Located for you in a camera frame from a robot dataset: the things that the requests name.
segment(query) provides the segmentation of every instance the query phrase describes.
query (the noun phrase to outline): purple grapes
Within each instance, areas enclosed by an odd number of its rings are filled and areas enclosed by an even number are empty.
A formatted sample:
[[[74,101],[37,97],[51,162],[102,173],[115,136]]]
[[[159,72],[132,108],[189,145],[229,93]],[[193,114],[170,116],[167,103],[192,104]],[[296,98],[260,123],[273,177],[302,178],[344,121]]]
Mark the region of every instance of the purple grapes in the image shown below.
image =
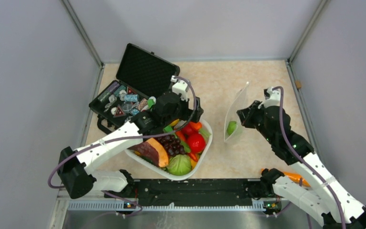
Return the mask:
[[[166,152],[170,156],[175,156],[178,154],[186,154],[184,147],[180,144],[181,140],[174,135],[166,135],[163,137],[155,138],[161,145],[165,148]]]

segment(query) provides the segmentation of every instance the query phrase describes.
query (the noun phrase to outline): red tomato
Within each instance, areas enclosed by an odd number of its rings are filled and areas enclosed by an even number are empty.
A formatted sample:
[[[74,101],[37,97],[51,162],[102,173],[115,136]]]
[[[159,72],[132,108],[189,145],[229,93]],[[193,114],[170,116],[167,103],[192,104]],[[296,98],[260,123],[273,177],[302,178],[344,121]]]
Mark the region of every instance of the red tomato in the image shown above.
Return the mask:
[[[187,136],[190,136],[190,135],[193,135],[193,134],[197,133],[197,131],[195,131],[193,129],[193,127],[191,127],[189,124],[182,129],[182,132],[183,132],[183,134],[185,134]]]
[[[205,140],[201,134],[190,135],[187,139],[187,144],[189,145],[192,153],[198,154],[205,149]]]

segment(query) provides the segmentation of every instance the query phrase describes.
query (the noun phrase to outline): case lid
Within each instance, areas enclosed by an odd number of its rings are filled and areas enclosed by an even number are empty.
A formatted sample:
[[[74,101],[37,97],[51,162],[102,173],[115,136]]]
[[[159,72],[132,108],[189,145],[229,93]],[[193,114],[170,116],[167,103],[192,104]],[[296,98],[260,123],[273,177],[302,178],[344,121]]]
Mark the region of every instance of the case lid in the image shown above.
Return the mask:
[[[169,89],[172,75],[180,68],[131,43],[127,44],[116,78],[150,97]]]

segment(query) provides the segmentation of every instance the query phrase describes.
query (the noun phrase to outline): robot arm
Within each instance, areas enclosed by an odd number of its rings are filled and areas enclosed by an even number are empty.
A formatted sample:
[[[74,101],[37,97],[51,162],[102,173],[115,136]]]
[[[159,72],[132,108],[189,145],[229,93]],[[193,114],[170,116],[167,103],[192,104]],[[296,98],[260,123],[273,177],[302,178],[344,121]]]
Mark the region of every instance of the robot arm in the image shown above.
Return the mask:
[[[299,187],[276,169],[272,169],[262,176],[261,181],[265,182],[265,188],[270,188],[272,189],[270,191],[293,202],[324,228],[340,228],[341,216],[334,196],[328,189],[328,185],[330,185],[341,203],[346,224],[366,228],[366,206],[341,186],[323,165],[305,138],[291,130],[291,118],[283,110],[284,132],[292,148],[326,180],[326,183],[323,183],[315,173],[290,152],[280,129],[278,106],[280,92],[270,87],[264,90],[264,95],[266,98],[264,102],[256,100],[248,108],[237,111],[241,124],[246,128],[259,131],[271,145],[273,152],[305,178],[313,191]]]
[[[172,89],[159,96],[151,110],[138,113],[116,131],[90,145],[75,150],[67,147],[61,151],[59,163],[74,153],[83,151],[67,161],[57,172],[71,198],[80,198],[91,190],[120,192],[128,183],[128,173],[96,171],[101,164],[121,151],[143,142],[143,135],[162,134],[163,129],[176,119],[187,121],[191,116],[193,122],[200,120],[203,114],[200,98],[194,98],[196,107],[194,110],[189,109],[189,85],[175,76],[171,81],[174,83]]]

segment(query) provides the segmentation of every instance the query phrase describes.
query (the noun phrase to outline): green fruit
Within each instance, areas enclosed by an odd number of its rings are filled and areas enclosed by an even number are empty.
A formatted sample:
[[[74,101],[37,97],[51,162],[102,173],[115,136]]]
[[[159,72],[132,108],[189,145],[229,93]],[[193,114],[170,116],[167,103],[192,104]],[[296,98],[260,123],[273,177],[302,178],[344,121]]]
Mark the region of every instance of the green fruit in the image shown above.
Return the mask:
[[[236,130],[236,121],[230,121],[228,123],[228,128],[226,129],[226,132],[228,135],[231,135]]]

